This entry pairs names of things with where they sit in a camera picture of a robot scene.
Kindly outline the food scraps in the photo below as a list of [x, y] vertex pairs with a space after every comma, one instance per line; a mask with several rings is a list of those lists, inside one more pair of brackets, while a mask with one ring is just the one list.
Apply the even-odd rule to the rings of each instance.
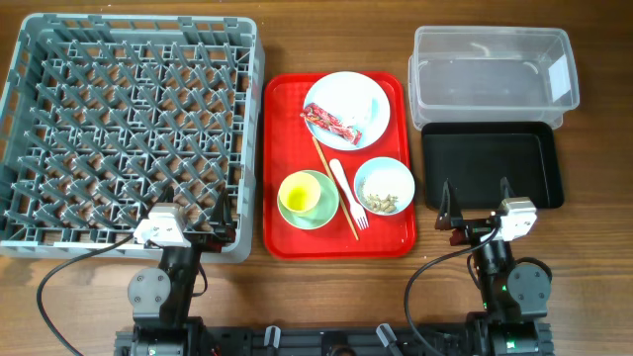
[[361, 202], [372, 213], [389, 215], [397, 210], [399, 197], [387, 187], [365, 180], [360, 185]]

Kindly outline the small light blue bowl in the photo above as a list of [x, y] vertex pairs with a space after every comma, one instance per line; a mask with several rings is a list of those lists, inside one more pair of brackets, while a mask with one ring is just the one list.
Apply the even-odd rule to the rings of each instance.
[[[378, 183], [387, 187], [399, 197], [397, 210], [389, 215], [370, 212], [361, 202], [360, 185], [365, 181]], [[412, 202], [415, 193], [415, 181], [406, 165], [391, 157], [375, 157], [363, 163], [354, 177], [354, 191], [361, 206], [378, 216], [394, 216], [402, 213]]]

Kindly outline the yellow plastic cup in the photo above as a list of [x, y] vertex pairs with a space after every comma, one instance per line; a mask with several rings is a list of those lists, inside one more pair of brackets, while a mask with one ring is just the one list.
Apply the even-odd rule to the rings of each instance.
[[296, 215], [313, 210], [320, 199], [321, 187], [315, 176], [299, 171], [287, 176], [281, 183], [278, 198], [284, 208]]

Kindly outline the white plastic fork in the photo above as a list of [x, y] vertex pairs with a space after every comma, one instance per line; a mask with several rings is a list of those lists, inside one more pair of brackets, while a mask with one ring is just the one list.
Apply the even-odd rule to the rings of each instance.
[[367, 216], [364, 208], [360, 203], [354, 198], [350, 185], [348, 183], [346, 174], [342, 167], [340, 161], [336, 158], [333, 158], [328, 163], [330, 170], [333, 173], [333, 176], [337, 180], [339, 186], [341, 187], [343, 193], [345, 194], [347, 201], [349, 203], [349, 210], [351, 216], [355, 220], [356, 224], [360, 229], [365, 229], [369, 226]]

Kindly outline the green bowl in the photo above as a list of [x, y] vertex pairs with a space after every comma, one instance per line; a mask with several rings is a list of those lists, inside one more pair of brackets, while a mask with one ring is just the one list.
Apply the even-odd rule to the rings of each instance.
[[282, 206], [278, 195], [277, 206], [283, 219], [291, 226], [307, 230], [317, 229], [328, 224], [335, 216], [338, 210], [339, 197], [335, 184], [326, 175], [314, 170], [303, 171], [311, 173], [320, 183], [321, 193], [316, 207], [308, 214], [296, 215]]

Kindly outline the red snack wrapper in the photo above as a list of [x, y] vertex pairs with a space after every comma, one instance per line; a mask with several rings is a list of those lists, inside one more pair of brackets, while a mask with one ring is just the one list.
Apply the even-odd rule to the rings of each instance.
[[362, 133], [359, 130], [346, 126], [340, 119], [315, 103], [308, 104], [300, 113], [300, 116], [307, 123], [314, 124], [331, 134], [336, 134], [353, 145], [358, 144], [362, 137]]

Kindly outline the large light blue plate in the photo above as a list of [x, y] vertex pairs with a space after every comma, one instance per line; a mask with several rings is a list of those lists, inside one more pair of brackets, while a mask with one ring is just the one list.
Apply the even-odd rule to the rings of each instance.
[[369, 147], [392, 120], [386, 91], [365, 74], [340, 71], [325, 75], [309, 89], [302, 120], [320, 143], [337, 150]]

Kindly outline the white napkin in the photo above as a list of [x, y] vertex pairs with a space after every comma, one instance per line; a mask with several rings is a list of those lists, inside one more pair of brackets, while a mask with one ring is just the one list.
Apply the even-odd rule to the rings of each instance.
[[373, 99], [369, 96], [354, 97], [349, 101], [346, 121], [351, 126], [363, 126], [372, 117]]

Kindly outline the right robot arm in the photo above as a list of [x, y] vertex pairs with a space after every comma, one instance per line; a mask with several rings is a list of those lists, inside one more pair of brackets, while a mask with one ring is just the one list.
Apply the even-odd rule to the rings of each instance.
[[527, 197], [513, 195], [500, 181], [503, 200], [485, 219], [466, 220], [450, 182], [443, 184], [435, 227], [450, 230], [450, 244], [467, 245], [469, 273], [477, 282], [484, 311], [467, 315], [467, 355], [552, 355], [548, 313], [553, 274], [544, 262], [515, 258], [510, 243], [528, 234], [537, 216]]

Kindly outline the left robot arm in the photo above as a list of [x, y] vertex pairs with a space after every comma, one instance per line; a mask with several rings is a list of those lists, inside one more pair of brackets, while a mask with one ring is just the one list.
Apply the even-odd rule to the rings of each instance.
[[142, 218], [135, 240], [155, 245], [162, 252], [155, 268], [140, 270], [128, 286], [133, 306], [134, 329], [119, 332], [117, 355], [219, 355], [220, 345], [199, 316], [190, 316], [196, 278], [205, 274], [201, 256], [219, 253], [235, 242], [236, 228], [231, 217], [228, 191], [223, 190], [211, 210], [212, 232], [185, 234], [186, 214], [173, 202], [169, 188]]

